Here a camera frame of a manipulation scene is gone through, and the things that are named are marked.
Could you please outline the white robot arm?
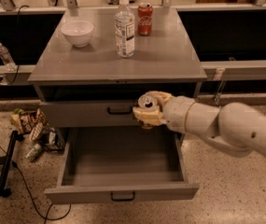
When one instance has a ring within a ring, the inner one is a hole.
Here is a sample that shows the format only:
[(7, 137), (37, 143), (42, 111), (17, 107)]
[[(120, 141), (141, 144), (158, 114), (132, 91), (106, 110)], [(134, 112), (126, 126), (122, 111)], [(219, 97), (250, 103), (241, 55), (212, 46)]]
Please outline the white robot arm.
[(215, 107), (186, 96), (149, 91), (138, 99), (133, 113), (146, 126), (164, 125), (172, 132), (191, 133), (231, 156), (257, 151), (266, 158), (266, 117), (249, 105)]

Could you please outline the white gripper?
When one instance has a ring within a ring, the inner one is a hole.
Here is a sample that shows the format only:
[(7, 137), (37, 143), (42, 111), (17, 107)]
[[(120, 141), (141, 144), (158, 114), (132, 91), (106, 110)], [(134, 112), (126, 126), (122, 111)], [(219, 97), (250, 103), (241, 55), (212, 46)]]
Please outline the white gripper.
[(195, 100), (185, 96), (173, 97), (169, 92), (152, 91), (150, 93), (160, 107), (151, 108), (134, 107), (134, 116), (146, 125), (161, 126), (165, 124), (173, 132), (184, 133), (186, 131), (186, 117)]

